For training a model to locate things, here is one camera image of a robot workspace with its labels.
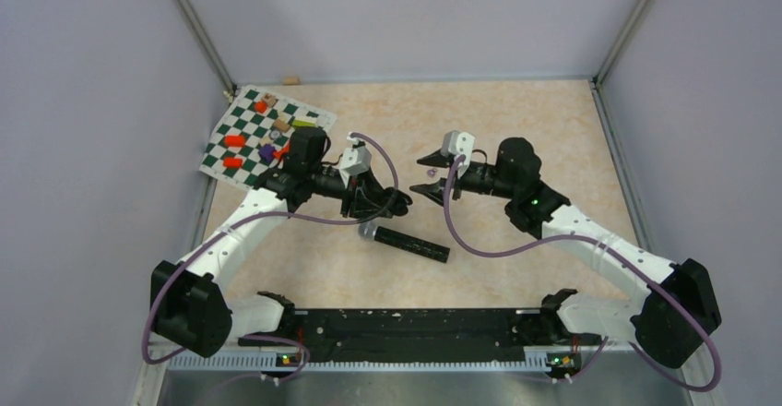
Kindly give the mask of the purple block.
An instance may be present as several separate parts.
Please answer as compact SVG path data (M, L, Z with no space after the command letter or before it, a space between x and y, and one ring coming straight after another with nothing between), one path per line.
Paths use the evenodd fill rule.
M264 164L270 164L277 158L277 150L271 144L262 145L258 150L259 158Z

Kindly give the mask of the tan wooden block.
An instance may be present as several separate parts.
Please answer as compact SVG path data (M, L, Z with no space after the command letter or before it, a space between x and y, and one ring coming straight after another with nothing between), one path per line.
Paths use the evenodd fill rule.
M277 129L280 133L286 133L291 129L291 125L289 125L287 122L276 119L273 123L273 127Z

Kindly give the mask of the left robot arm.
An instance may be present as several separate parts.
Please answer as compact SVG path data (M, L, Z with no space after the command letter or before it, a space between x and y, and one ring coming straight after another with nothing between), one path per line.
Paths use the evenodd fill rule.
M142 333L142 355L152 364L148 346L152 334L176 343L183 351L210 357L229 340L262 333L284 344L295 333L295 319L285 313L281 297L257 294L228 303L224 293L243 262L281 223L290 219L324 223L299 213L311 197L339 201L335 226L357 225L376 218L401 217L412 199L399 188L398 176L383 187L371 168L369 137L353 132L350 147L338 165L323 158L330 147L319 127L297 129L279 165L261 173L240 206L200 246L177 262L161 261L150 278L150 309Z

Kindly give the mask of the black microphone silver head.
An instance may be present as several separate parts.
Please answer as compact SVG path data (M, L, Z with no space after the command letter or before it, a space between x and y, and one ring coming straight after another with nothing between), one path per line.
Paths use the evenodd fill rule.
M419 257L429 258L439 263L446 263L450 256L451 249L449 247L389 229L373 221L361 223L358 233L365 240L387 245Z

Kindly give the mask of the green white chessboard mat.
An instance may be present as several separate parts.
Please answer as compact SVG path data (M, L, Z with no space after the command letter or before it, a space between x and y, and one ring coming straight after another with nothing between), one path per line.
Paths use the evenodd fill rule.
M261 98L266 93L274 95L277 101L268 104L265 113L258 113L254 109L254 104L261 102ZM242 190L251 189L258 176L277 161L274 160L270 164L262 163L258 155L259 148L271 144L276 150L282 149L290 144L290 138L297 129L291 125L288 132L279 132L281 136L277 140L272 140L270 133L278 131L273 127L276 119L283 120L289 125L294 120L310 121L328 131L334 126L338 117L335 113L268 88L255 85L243 86L237 90L228 110L212 130L202 155L199 171ZM247 143L242 148L227 148L223 142L227 135L243 135ZM240 169L226 169L223 160L227 157L242 158L243 166Z

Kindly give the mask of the cork piece at wall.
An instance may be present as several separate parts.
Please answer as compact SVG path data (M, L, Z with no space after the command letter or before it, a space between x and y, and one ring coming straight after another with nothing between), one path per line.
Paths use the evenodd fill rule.
M289 77L284 77L281 81L281 84L283 86L298 86L301 85L302 82L299 77L289 76Z

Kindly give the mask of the red block middle left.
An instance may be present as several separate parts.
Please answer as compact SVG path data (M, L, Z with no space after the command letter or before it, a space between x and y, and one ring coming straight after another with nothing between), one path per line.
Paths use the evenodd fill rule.
M246 137L243 135L227 135L223 139L227 148L242 148L246 145Z

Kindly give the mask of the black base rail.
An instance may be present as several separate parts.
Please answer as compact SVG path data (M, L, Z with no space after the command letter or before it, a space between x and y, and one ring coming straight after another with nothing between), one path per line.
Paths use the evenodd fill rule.
M296 310L272 334L303 344L314 363L521 362L528 347L601 341L566 331L552 313L521 308Z

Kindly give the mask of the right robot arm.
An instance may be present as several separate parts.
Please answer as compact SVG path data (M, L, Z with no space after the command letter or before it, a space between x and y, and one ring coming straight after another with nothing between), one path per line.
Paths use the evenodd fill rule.
M629 342L645 358L678 369L706 347L717 372L722 362L712 333L721 324L707 269L688 258L677 263L656 256L592 221L563 194L545 184L541 160L522 137L503 140L494 163L473 161L475 138L451 131L441 148L418 160L448 171L435 184L411 191L445 211L462 192L505 199L504 213L539 245L552 244L578 258L625 295L624 301L562 290L540 319L543 336L565 343L575 333Z

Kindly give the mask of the red block lower left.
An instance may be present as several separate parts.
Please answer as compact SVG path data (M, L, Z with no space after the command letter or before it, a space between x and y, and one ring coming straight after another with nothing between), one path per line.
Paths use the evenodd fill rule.
M223 166L226 169L240 169L243 166L243 159L238 157L227 157L223 160Z

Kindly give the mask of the red block right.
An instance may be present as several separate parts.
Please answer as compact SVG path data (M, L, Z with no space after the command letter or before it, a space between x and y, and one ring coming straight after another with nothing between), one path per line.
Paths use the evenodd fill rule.
M289 151L290 151L290 146L286 145L282 149L279 149L274 153L274 158L280 161Z

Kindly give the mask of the yellow-green block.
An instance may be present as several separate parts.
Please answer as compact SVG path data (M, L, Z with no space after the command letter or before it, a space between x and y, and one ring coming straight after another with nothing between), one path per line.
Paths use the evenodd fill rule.
M317 127L316 123L310 122L310 121L303 121L303 120L294 120L291 125L296 128L301 127Z

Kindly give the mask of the black earbud charging case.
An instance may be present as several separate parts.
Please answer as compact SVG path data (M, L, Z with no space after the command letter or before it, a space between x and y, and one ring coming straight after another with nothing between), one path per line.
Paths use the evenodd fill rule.
M393 217L403 217L409 213L409 207L412 205L412 198L399 190L393 192L393 201L389 207L389 212Z

